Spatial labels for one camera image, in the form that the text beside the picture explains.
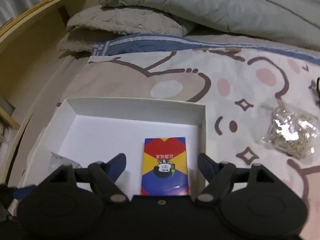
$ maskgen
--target blanket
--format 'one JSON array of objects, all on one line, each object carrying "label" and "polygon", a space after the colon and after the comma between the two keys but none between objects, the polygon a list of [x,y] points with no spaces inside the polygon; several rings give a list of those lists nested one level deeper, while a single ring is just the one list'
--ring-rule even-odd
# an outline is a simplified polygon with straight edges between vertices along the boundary
[{"label": "blanket", "polygon": [[258,141],[271,121],[264,105],[276,106],[277,99],[320,116],[319,98],[314,96],[320,58],[234,45],[154,35],[97,44],[60,100],[134,97],[206,104],[206,154],[238,167],[265,165],[307,204],[309,217],[301,236],[319,240],[319,140],[309,163]]},{"label": "blanket", "polygon": [[320,50],[320,0],[103,0],[139,5],[228,33]]}]

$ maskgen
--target pillow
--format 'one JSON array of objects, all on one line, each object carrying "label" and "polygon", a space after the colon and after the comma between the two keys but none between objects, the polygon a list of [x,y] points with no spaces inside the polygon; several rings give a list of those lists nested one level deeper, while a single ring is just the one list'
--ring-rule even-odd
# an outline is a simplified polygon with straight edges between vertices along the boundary
[{"label": "pillow", "polygon": [[186,36],[195,27],[192,22],[182,19],[178,19],[178,21],[171,15],[156,9],[145,7],[105,8],[98,5],[74,15],[67,23],[67,30],[71,31],[79,26],[121,35],[158,33]]},{"label": "pillow", "polygon": [[67,35],[57,50],[91,51],[94,42],[121,35],[157,33],[186,36],[195,23],[145,7],[103,8],[94,6],[74,15],[67,23]]},{"label": "pillow", "polygon": [[121,36],[108,31],[76,27],[58,42],[57,50],[91,52],[95,42],[111,41]]}]

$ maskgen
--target cartoon print bedsheet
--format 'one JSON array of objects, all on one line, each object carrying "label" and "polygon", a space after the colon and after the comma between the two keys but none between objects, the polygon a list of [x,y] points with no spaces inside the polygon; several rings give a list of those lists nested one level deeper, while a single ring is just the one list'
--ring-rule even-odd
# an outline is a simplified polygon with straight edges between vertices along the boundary
[{"label": "cartoon print bedsheet", "polygon": [[314,92],[320,76],[318,59],[297,59],[230,44],[171,51],[166,51],[172,49],[170,45],[166,49],[144,46],[146,52],[120,50],[114,55],[108,55],[105,46],[95,47],[61,101],[102,96],[206,104],[207,154],[217,162],[229,161],[237,167],[264,164],[307,204],[309,217],[301,236],[320,239],[320,143],[316,143],[315,157],[309,163],[258,143],[268,130],[270,109],[277,106],[277,99],[320,116],[319,98]]}]

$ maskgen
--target plastic bag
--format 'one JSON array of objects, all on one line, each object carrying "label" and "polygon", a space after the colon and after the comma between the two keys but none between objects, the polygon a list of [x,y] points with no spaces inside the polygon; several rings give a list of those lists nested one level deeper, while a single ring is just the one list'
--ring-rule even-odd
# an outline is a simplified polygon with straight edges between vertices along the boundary
[{"label": "plastic bag", "polygon": [[48,171],[49,174],[54,172],[61,165],[72,165],[74,169],[82,168],[81,165],[73,160],[70,160],[66,157],[62,157],[56,153],[51,152],[52,156],[49,161]]},{"label": "plastic bag", "polygon": [[314,138],[319,134],[319,119],[302,110],[293,110],[279,101],[272,111],[271,125],[262,142],[297,159],[313,154]]}]

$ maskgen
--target white box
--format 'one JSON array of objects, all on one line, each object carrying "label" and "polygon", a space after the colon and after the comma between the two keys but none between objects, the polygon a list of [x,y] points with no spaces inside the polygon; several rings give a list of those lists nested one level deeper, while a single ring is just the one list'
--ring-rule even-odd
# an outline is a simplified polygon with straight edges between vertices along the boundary
[{"label": "white box", "polygon": [[191,196],[205,180],[197,155],[206,152],[205,105],[137,98],[67,98],[50,121],[23,186],[38,185],[51,172],[51,153],[87,167],[125,153],[127,165],[116,185],[129,197],[139,195],[145,138],[185,137]]}]

